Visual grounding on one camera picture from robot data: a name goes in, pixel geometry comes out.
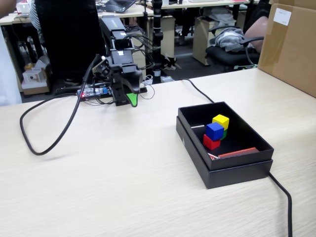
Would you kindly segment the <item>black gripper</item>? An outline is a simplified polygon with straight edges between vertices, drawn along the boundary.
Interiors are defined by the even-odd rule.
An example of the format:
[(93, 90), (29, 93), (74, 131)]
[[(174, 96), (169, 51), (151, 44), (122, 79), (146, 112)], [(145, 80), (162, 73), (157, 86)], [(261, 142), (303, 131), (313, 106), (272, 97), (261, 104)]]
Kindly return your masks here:
[(128, 102), (132, 107), (137, 107), (142, 72), (133, 60), (132, 50), (111, 51), (109, 67), (114, 81), (122, 79), (123, 93)]

